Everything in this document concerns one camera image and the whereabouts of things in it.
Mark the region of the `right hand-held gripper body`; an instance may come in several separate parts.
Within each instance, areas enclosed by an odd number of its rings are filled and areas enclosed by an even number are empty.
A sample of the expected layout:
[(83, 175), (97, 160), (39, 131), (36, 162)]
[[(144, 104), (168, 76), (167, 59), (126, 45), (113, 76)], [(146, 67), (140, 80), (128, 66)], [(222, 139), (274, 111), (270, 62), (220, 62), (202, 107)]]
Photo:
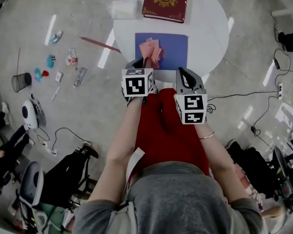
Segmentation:
[(207, 92), (201, 77), (190, 69), (187, 71), (194, 77), (195, 86), (187, 87), (185, 83), (185, 88), (176, 87), (174, 95), (176, 110), (182, 124), (203, 124), (207, 113)]

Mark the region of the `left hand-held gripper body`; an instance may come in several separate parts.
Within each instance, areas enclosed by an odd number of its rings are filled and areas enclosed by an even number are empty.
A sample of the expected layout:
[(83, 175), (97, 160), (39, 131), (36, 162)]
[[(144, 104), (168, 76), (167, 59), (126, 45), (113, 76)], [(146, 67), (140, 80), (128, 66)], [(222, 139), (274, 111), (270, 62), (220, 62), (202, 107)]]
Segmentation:
[(143, 58), (131, 61), (122, 70), (121, 86), (125, 98), (144, 98), (150, 93), (158, 94), (153, 69)]

